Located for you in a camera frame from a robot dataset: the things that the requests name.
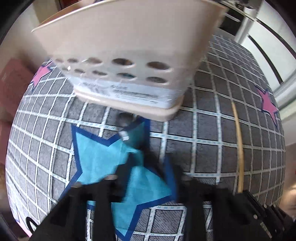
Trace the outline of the white refrigerator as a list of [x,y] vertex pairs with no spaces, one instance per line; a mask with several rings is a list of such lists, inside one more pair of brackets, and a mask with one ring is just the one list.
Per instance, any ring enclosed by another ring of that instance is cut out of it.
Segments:
[[235,36],[251,52],[280,107],[295,107],[295,35],[271,1],[249,1]]

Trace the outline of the beige plastic utensil holder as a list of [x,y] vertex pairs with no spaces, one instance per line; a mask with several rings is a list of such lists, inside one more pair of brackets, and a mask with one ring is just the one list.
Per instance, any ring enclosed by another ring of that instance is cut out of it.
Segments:
[[79,99],[169,121],[227,10],[215,1],[79,1],[33,34]]

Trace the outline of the grey checked star tablecloth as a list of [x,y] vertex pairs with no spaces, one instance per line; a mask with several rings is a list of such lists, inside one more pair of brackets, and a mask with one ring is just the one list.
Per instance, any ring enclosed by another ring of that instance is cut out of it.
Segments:
[[[119,110],[79,100],[61,70],[47,60],[38,83],[23,94],[10,132],[6,188],[16,222],[40,223],[77,173],[72,126],[108,139],[122,127]],[[235,120],[244,152],[244,184],[263,206],[277,205],[285,176],[280,116],[266,109],[274,95],[253,55],[224,35],[207,56],[176,117],[150,122],[150,148],[169,154],[184,172],[206,184],[238,190]]]

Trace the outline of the bamboo chopstick yellow patterned end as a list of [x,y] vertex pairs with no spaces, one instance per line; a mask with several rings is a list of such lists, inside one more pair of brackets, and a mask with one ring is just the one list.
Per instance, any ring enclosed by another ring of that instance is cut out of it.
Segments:
[[237,192],[243,192],[244,186],[244,152],[242,143],[242,133],[240,128],[240,122],[238,118],[237,109],[234,101],[231,101],[232,111],[234,114],[235,128],[236,128],[236,139],[237,139],[237,157],[238,157],[238,188]]

